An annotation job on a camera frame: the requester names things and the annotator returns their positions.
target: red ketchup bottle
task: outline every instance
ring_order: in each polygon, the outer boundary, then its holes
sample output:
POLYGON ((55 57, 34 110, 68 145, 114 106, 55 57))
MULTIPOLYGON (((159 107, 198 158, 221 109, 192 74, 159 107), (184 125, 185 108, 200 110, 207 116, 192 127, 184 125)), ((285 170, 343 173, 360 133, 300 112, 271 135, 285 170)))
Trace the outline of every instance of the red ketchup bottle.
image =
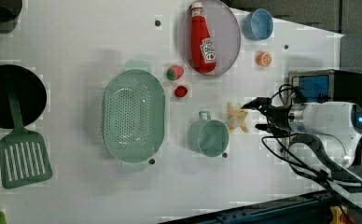
POLYGON ((193 66, 200 73, 210 73, 216 68, 216 51, 202 11, 202 2, 192 4, 192 46, 193 66))

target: round plate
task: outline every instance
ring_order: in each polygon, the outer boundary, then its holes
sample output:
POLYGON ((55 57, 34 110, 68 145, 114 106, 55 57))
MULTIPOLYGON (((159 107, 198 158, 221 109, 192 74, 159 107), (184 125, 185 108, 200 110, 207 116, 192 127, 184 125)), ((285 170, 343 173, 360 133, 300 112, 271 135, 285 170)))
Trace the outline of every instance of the round plate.
POLYGON ((45 109, 47 92, 42 81, 31 71, 17 65, 0 65, 0 128, 12 129, 13 120, 7 97, 4 74, 11 74, 21 106, 23 125, 33 123, 45 109))
MULTIPOLYGON (((218 0, 202 0, 211 39, 216 48, 216 69, 212 75, 222 75, 234 64, 240 50, 240 29, 236 18, 225 4, 218 0)), ((192 50, 190 35, 192 29, 191 9, 188 8, 181 20, 178 32, 178 45, 185 60, 191 67, 192 50)))

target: black pot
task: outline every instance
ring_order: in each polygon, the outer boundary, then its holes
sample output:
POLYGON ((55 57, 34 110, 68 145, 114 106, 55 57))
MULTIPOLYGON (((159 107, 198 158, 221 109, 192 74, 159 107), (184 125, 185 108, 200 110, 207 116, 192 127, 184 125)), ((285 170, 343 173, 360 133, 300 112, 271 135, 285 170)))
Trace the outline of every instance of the black pot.
POLYGON ((13 31, 21 14, 21 0, 0 0, 0 34, 13 31))
POLYGON ((5 129, 13 128, 7 95, 7 81, 10 80, 18 92, 24 126, 38 119, 47 104, 45 86, 33 72, 17 65, 0 65, 0 128, 5 129), (4 78, 5 74, 10 74, 11 78, 4 78))

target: ketchup label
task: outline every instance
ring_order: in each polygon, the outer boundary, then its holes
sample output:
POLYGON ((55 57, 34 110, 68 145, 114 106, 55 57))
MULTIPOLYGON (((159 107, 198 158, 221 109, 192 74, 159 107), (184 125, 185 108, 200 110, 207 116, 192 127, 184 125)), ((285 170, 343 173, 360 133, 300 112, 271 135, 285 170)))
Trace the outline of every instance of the ketchup label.
POLYGON ((216 51, 210 38, 202 40, 201 51, 205 63, 214 63, 216 61, 216 51))
POLYGON ((192 17, 195 17, 195 16, 203 16, 203 9, 201 8, 194 8, 192 10, 192 17))

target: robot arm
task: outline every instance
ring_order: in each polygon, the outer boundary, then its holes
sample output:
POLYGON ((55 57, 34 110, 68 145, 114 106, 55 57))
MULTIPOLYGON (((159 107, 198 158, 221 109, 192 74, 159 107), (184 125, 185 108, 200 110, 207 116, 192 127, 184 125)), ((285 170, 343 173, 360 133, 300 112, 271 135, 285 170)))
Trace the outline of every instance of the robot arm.
MULTIPOLYGON (((267 117, 268 124, 256 126, 260 130, 266 128, 264 131, 274 136, 281 132, 299 133, 288 150, 321 175, 314 181, 362 208, 362 198, 355 196, 356 192, 362 193, 362 178, 347 170, 355 159, 355 150, 362 137, 362 108, 344 102, 292 106, 273 106, 271 103, 272 98, 257 98, 244 108, 257 109, 267 117), (342 187, 339 180, 353 182, 359 187, 342 187)), ((297 175, 305 174, 300 168, 293 165, 291 168, 297 175)))

